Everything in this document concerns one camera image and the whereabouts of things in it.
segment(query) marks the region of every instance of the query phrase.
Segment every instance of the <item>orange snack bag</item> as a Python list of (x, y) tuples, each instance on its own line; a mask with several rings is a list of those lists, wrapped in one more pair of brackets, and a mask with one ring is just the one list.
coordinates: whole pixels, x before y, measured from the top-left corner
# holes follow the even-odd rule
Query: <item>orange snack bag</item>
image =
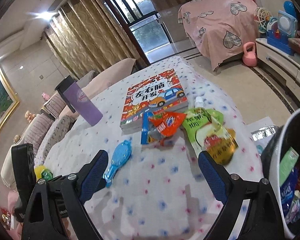
[(149, 117), (149, 120), (164, 137), (170, 137), (176, 133), (176, 130), (182, 124), (186, 116), (187, 115), (183, 113), (162, 112), (153, 117)]

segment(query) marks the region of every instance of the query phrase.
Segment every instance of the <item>sofa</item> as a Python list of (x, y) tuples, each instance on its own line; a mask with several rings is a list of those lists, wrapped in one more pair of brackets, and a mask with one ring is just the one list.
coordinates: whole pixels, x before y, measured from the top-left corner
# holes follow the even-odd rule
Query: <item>sofa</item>
[[(90, 71), (77, 84), (89, 99), (106, 90), (113, 84), (129, 76), (136, 60), (126, 58), (96, 75)], [(35, 167), (42, 165), (53, 145), (61, 141), (72, 123), (79, 117), (79, 113), (72, 113), (58, 92), (55, 92), (41, 109), (42, 114), (37, 115), (21, 139), (12, 145), (7, 153), (1, 169), (4, 184), (16, 190), (15, 176), (11, 161), (11, 148), (23, 143), (32, 143), (34, 146)]]
[[(86, 78), (86, 76), (80, 79), (77, 84), (87, 97), (92, 99), (110, 86), (129, 76), (135, 62), (136, 60), (134, 58), (126, 58), (99, 73), (96, 77), (92, 78), (86, 86), (83, 86), (83, 84), (85, 84), (84, 82), (81, 83), (81, 80)], [(44, 107), (45, 112), (53, 116), (53, 118), (60, 118), (67, 115), (76, 120), (79, 117), (79, 113), (73, 113), (58, 92), (56, 92), (50, 100), (45, 103)]]
[(69, 116), (53, 121), (45, 114), (37, 115), (26, 128), (20, 140), (10, 147), (0, 172), (3, 183), (10, 189), (17, 190), (11, 160), (11, 149), (13, 146), (31, 143), (33, 145), (35, 163), (37, 166), (41, 165), (51, 147), (65, 137), (73, 121)]

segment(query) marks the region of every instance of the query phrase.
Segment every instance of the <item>glass door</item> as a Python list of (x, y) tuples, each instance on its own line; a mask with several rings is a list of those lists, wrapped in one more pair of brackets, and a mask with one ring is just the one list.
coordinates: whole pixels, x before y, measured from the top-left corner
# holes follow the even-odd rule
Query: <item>glass door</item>
[(158, 12), (150, 0), (111, 0), (144, 53), (171, 43), (165, 25), (160, 24)]

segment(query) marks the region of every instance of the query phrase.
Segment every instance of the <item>tree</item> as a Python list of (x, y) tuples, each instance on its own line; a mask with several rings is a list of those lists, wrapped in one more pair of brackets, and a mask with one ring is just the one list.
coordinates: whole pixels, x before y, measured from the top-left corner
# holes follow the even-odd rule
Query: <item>tree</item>
[[(153, 4), (150, 0), (143, 0), (139, 2), (138, 7), (140, 8), (143, 14), (147, 14), (149, 12), (154, 11)], [(141, 17), (141, 14), (139, 13), (137, 8), (133, 8), (132, 10), (137, 17)], [(129, 11), (127, 12), (128, 20), (130, 22), (133, 22), (134, 19), (132, 15), (129, 13)], [(147, 23), (146, 25), (136, 29), (135, 31), (133, 31), (133, 34), (144, 52), (148, 52), (169, 42), (161, 25), (156, 21)]]

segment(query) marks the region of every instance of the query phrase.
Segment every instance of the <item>teddy bear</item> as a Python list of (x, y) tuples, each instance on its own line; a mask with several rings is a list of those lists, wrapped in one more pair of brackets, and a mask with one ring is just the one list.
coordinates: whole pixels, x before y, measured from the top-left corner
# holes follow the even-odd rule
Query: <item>teddy bear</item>
[(20, 140), (20, 135), (17, 134), (17, 135), (14, 137), (14, 143), (16, 144), (19, 140)]
[(25, 114), (25, 118), (28, 120), (29, 123), (36, 117), (35, 114), (30, 113), (30, 111), (27, 111)]

